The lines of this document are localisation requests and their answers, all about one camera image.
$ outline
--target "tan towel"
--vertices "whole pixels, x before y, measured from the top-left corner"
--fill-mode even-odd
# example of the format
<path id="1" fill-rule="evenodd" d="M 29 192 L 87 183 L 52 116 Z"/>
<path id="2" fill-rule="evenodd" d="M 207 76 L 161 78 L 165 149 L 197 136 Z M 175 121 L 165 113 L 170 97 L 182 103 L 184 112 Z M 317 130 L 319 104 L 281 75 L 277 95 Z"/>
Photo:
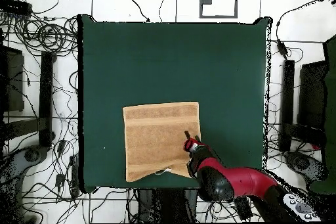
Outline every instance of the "tan towel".
<path id="1" fill-rule="evenodd" d="M 200 133 L 198 102 L 147 104 L 123 108 L 126 147 L 126 181 L 139 180 L 171 168 L 189 177 L 189 155 L 183 151 L 185 130 Z"/>

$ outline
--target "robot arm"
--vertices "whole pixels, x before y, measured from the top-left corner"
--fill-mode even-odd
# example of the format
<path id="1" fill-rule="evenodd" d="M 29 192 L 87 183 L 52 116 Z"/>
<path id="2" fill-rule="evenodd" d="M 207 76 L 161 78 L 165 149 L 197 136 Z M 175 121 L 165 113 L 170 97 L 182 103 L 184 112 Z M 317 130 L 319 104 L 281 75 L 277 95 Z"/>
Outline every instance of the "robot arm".
<path id="1" fill-rule="evenodd" d="M 193 139 L 187 131 L 185 134 L 184 150 L 190 153 L 188 171 L 200 185 L 202 200 L 225 201 L 249 196 L 265 221 L 305 220 L 306 214 L 300 215 L 296 205 L 291 206 L 294 196 L 265 172 L 253 168 L 226 168 L 197 136 Z"/>

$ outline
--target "controller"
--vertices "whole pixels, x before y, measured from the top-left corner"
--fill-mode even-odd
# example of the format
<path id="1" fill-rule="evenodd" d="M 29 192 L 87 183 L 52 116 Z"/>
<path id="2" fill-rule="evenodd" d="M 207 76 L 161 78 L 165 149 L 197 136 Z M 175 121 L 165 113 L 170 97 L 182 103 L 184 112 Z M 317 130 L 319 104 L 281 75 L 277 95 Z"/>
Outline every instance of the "controller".
<path id="1" fill-rule="evenodd" d="M 321 221 L 321 219 L 313 212 L 312 208 L 302 202 L 302 200 L 291 194 L 287 193 L 283 197 L 284 204 L 293 211 L 297 216 L 299 216 L 305 222 L 312 222 L 312 221 Z"/>

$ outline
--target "table surface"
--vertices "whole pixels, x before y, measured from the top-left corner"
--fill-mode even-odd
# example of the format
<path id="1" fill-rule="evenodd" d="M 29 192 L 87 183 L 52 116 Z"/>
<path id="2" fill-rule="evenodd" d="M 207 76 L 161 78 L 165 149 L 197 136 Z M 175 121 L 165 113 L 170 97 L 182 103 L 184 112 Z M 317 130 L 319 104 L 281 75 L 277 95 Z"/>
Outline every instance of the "table surface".
<path id="1" fill-rule="evenodd" d="M 197 186 L 172 173 L 125 181 L 122 108 L 140 104 L 199 102 L 202 141 L 225 166 L 261 169 L 267 18 L 255 25 L 82 21 L 86 187 Z"/>

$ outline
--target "green table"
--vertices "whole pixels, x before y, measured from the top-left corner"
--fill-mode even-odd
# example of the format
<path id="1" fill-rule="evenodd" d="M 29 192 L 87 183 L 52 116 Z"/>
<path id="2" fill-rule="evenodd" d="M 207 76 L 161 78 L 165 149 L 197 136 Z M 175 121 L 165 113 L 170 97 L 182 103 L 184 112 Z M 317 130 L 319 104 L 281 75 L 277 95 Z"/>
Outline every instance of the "green table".
<path id="1" fill-rule="evenodd" d="M 172 173 L 125 181 L 122 108 L 138 104 L 199 102 L 202 140 L 225 166 L 261 169 L 269 23 L 115 23 L 81 16 L 85 190 L 198 187 Z"/>

